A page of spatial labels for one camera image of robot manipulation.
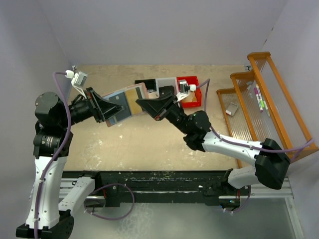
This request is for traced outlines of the dark grey credit card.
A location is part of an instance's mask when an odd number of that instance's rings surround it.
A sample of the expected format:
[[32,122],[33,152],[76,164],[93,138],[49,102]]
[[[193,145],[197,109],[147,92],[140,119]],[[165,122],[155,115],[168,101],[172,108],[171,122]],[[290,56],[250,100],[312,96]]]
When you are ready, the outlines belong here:
[[115,115],[117,121],[121,121],[131,116],[131,112],[129,110],[128,101],[124,92],[117,93],[116,95],[109,97],[110,102],[121,105],[124,107],[122,111]]

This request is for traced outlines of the pink leather card holder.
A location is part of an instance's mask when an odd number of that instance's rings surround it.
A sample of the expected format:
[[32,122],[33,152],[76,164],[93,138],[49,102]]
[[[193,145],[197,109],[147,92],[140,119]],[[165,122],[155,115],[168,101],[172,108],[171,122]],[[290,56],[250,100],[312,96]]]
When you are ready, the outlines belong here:
[[124,107],[106,121],[107,126],[114,126],[125,119],[144,113],[143,108],[136,103],[137,99],[151,99],[158,96],[155,79],[135,80],[134,85],[105,95],[103,99]]

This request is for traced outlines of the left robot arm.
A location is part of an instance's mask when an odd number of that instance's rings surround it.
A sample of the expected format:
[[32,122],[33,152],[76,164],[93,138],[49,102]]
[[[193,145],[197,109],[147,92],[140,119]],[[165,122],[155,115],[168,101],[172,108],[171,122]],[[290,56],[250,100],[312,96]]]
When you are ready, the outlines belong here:
[[82,173],[75,186],[60,199],[64,166],[73,134],[71,126],[93,117],[105,122],[124,109],[103,99],[92,88],[78,95],[71,105],[56,93],[46,92],[35,101],[36,135],[33,140],[35,182],[30,211],[16,237],[24,239],[67,239],[74,227],[74,215],[89,195],[101,193],[103,184],[98,172]]

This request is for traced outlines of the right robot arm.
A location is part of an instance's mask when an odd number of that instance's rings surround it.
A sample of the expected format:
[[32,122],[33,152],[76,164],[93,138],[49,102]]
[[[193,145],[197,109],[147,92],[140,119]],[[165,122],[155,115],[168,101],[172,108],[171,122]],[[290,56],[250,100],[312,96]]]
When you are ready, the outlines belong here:
[[233,195],[244,186],[259,183],[270,189],[281,189],[290,159],[275,140],[244,141],[218,134],[205,111],[187,115],[171,93],[157,99],[137,99],[136,103],[154,120],[166,119],[174,125],[184,134],[183,140],[190,149],[223,154],[248,164],[226,173],[226,180],[221,184],[225,194]]

